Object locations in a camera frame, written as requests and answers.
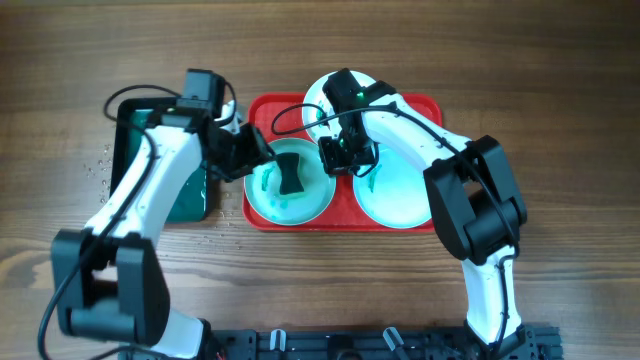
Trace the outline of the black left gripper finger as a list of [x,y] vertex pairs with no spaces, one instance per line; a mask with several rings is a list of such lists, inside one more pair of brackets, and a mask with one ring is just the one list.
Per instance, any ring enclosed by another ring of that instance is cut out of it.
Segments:
[[256,163],[268,163],[276,158],[275,151],[267,143],[260,130],[254,125],[249,125],[250,153]]
[[270,147],[266,144],[239,145],[235,153],[234,176],[242,178],[253,169],[270,161]]

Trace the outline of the green scouring sponge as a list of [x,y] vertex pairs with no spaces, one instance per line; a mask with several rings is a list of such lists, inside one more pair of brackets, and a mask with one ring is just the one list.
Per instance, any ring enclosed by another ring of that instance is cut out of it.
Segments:
[[300,155],[294,152],[280,153],[276,156],[276,163],[281,172],[279,193],[290,195],[304,191],[298,175]]

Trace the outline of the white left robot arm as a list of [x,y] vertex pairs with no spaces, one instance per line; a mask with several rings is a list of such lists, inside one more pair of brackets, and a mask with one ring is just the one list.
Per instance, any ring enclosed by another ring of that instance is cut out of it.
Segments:
[[160,234],[193,172],[211,166],[226,182],[242,178],[275,154],[245,124],[227,129],[227,108],[161,105],[141,131],[133,163],[103,208],[81,230],[52,242],[55,292],[43,314],[37,346],[46,358],[52,318],[74,337],[116,342],[128,357],[203,359],[209,324],[172,309],[156,254]]

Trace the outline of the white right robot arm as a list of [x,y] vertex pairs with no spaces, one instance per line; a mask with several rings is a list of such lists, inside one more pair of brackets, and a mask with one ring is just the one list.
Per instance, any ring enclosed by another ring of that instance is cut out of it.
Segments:
[[414,110],[391,85],[347,68],[316,81],[337,119],[338,135],[319,138],[331,176],[372,169],[384,145],[423,175],[431,219],[447,251],[459,259],[468,295],[466,325],[488,349],[521,325],[515,307],[513,263],[527,210],[499,142],[470,140]]

